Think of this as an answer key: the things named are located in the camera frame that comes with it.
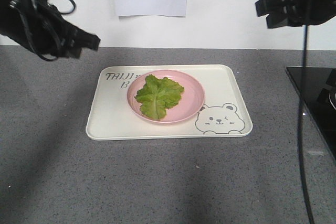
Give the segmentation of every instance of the black cable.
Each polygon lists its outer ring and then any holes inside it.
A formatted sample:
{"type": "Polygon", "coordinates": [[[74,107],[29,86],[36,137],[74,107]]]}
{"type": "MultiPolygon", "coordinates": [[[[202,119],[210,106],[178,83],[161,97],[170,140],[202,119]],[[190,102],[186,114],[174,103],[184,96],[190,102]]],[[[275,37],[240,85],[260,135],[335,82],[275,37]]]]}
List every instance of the black cable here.
{"type": "Polygon", "coordinates": [[[71,14],[71,13],[73,13],[73,12],[75,11],[75,9],[76,9],[76,3],[75,3],[75,1],[74,1],[74,0],[68,0],[68,1],[70,1],[71,4],[72,4],[72,10],[70,10],[70,11],[68,11],[68,12],[64,12],[64,13],[61,13],[61,12],[60,12],[62,15],[71,14]]]}
{"type": "Polygon", "coordinates": [[[303,110],[304,110],[304,98],[306,96],[306,84],[307,84],[307,48],[308,48],[308,27],[310,21],[312,0],[308,0],[307,10],[306,10],[306,24],[304,31],[304,42],[303,42],[303,54],[302,54],[302,72],[301,72],[301,83],[300,83],[300,102],[298,109],[298,157],[299,157],[299,167],[300,167],[300,178],[302,185],[302,192],[304,197],[304,203],[306,205],[307,215],[310,224],[314,224],[314,217],[311,209],[311,204],[309,200],[306,173],[305,173],[305,159],[303,155],[303,110]]]}

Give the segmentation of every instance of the serving tray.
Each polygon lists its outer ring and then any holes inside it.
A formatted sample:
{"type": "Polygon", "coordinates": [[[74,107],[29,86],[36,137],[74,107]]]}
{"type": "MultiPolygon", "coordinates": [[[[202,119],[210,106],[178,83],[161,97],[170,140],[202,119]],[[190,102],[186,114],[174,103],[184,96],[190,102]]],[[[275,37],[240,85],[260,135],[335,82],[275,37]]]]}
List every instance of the serving tray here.
{"type": "Polygon", "coordinates": [[[149,138],[242,137],[253,128],[232,70],[225,65],[108,67],[100,73],[86,133],[96,141],[149,138]],[[141,119],[127,101],[130,84],[154,70],[185,72],[200,82],[205,104],[187,121],[159,125],[141,119]]]}

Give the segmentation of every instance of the cartoon bear drawing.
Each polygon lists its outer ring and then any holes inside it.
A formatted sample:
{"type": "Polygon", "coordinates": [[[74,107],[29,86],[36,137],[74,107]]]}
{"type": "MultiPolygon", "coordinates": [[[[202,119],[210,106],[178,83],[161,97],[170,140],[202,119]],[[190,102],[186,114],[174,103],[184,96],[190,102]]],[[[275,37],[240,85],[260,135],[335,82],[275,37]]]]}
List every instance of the cartoon bear drawing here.
{"type": "Polygon", "coordinates": [[[245,122],[239,117],[237,106],[225,103],[223,106],[203,105],[195,122],[203,134],[241,134],[245,122]]]}

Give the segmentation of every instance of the induction cooktop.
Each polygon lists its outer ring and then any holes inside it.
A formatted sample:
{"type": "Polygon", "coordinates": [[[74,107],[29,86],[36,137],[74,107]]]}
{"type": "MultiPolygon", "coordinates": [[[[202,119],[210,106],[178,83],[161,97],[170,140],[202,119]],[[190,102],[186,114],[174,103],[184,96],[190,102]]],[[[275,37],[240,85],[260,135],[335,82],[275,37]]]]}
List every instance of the induction cooktop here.
{"type": "MultiPolygon", "coordinates": [[[[336,159],[336,109],[332,104],[335,98],[336,68],[307,67],[306,70],[303,100],[336,159]]],[[[287,67],[287,73],[300,95],[301,72],[302,67],[287,67]]]]}

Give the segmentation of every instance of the green lettuce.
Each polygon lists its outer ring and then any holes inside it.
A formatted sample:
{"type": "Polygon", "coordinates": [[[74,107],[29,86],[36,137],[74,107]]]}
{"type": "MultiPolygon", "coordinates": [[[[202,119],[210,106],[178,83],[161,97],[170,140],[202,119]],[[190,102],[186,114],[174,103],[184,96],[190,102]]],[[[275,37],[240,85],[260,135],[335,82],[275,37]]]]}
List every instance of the green lettuce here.
{"type": "Polygon", "coordinates": [[[167,115],[166,109],[179,103],[184,88],[167,77],[158,79],[152,74],[146,76],[145,81],[145,85],[135,96],[135,99],[141,103],[140,111],[150,119],[162,119],[167,115]]]}

